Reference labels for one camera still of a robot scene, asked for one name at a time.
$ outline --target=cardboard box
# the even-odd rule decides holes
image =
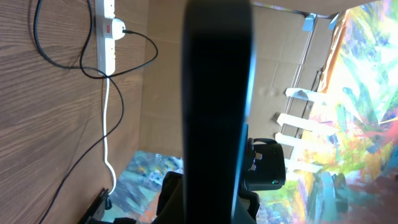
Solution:
[[[256,0],[292,10],[329,15],[369,0]],[[147,35],[157,44],[159,56],[144,69],[139,149],[182,157],[180,43],[183,12],[187,0],[149,0]],[[330,19],[318,17],[312,32],[303,31],[305,16],[299,13],[254,6],[257,67],[249,136],[274,138],[282,131],[299,133],[294,127],[280,127],[275,113],[303,117],[308,102],[287,98],[289,87],[317,88],[317,80],[329,53],[333,30]],[[146,57],[154,50],[147,45]],[[283,146],[285,157],[292,148]]]

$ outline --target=white cable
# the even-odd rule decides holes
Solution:
[[[109,79],[105,78],[106,80],[106,90],[105,90],[105,102],[104,102],[104,113],[102,117],[103,122],[103,136],[106,136],[106,109],[108,107],[108,98],[109,98]],[[112,173],[112,190],[109,194],[113,193],[114,189],[116,188],[116,174],[114,173],[113,167],[108,162],[108,137],[104,138],[104,162],[105,165],[108,167],[109,171]]]

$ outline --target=power cord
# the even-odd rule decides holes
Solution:
[[[77,166],[77,164],[102,140],[104,140],[104,160],[105,160],[105,164],[108,166],[108,168],[111,170],[112,172],[112,176],[113,176],[113,183],[114,186],[116,185],[116,175],[114,174],[113,168],[110,166],[110,164],[108,163],[107,157],[108,157],[108,144],[107,144],[107,137],[120,125],[122,119],[123,119],[123,115],[124,115],[124,102],[123,102],[123,96],[122,93],[120,92],[120,89],[118,88],[117,84],[112,80],[112,77],[116,77],[119,75],[123,75],[127,72],[131,72],[133,70],[136,70],[138,68],[142,68],[146,65],[148,65],[149,63],[153,62],[157,56],[158,56],[158,48],[155,45],[155,43],[148,38],[147,36],[145,36],[144,34],[140,34],[134,31],[129,31],[129,30],[124,30],[123,32],[127,33],[127,34],[136,34],[139,35],[141,37],[144,37],[145,39],[147,39],[154,47],[155,47],[155,56],[150,59],[148,62],[143,63],[142,65],[136,66],[134,68],[130,68],[129,70],[123,71],[123,72],[119,72],[113,75],[107,75],[104,72],[102,72],[101,70],[98,70],[97,68],[93,68],[93,67],[84,67],[83,66],[83,56],[85,53],[85,50],[87,48],[88,42],[90,41],[91,38],[91,34],[93,32],[93,11],[91,8],[91,3],[90,0],[87,0],[87,5],[88,5],[88,9],[90,12],[90,30],[89,33],[87,35],[85,44],[81,50],[81,54],[80,54],[80,63],[79,63],[79,67],[74,67],[74,66],[65,66],[65,65],[60,65],[59,63],[53,61],[43,50],[43,48],[40,45],[39,42],[39,36],[37,34],[37,24],[39,22],[39,14],[40,14],[40,9],[42,7],[42,2],[43,0],[38,0],[37,1],[37,5],[36,5],[36,10],[35,10],[35,16],[34,16],[34,23],[33,23],[33,33],[34,33],[34,40],[35,40],[35,45],[37,47],[37,50],[39,51],[39,53],[41,54],[41,56],[43,56],[43,58],[48,61],[49,63],[51,63],[52,65],[58,67],[58,68],[62,68],[62,69],[80,69],[83,74],[85,74],[87,77],[92,78],[92,79],[106,79],[106,97],[105,97],[105,104],[104,104],[104,113],[103,113],[103,137],[100,138],[99,140],[97,140],[92,146],[90,146],[80,157],[79,159],[74,163],[74,165],[72,166],[72,168],[67,172],[67,174],[64,176],[64,178],[62,179],[60,185],[58,186],[57,190],[55,191],[55,194],[53,196],[53,199],[48,207],[48,209],[45,211],[43,217],[40,219],[39,224],[43,223],[43,221],[45,220],[45,218],[47,217],[47,215],[49,214],[50,209],[52,208],[55,200],[58,197],[58,194],[62,188],[62,186],[64,185],[65,181],[68,179],[69,175],[72,173],[73,169]],[[92,76],[89,75],[88,73],[86,73],[85,70],[94,70],[100,74],[102,74],[102,77],[96,77],[96,76]],[[112,84],[114,85],[114,87],[116,88],[116,90],[119,93],[120,96],[120,100],[121,100],[121,104],[122,104],[122,112],[121,112],[121,116],[119,121],[116,123],[116,125],[108,132],[106,133],[106,108],[108,107],[108,97],[109,97],[109,81],[112,82]]]

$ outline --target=wooden surface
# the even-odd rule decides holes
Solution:
[[[32,38],[36,0],[0,1],[0,223],[38,223],[63,176],[101,133],[101,80],[46,62]],[[116,0],[128,29],[146,33],[147,0]],[[45,0],[39,21],[43,49],[56,62],[78,65],[89,28],[85,0]],[[145,41],[126,36],[116,44],[117,71],[144,60]],[[96,67],[96,40],[84,63]],[[142,70],[117,77],[126,104],[120,127],[110,135],[109,161],[116,175],[137,150]],[[111,86],[108,129],[121,104]],[[63,186],[45,223],[76,223],[111,176],[98,144]]]

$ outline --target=white plug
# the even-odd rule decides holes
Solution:
[[[95,0],[98,69],[112,75],[116,69],[115,40],[124,37],[124,22],[115,18],[114,0]]]

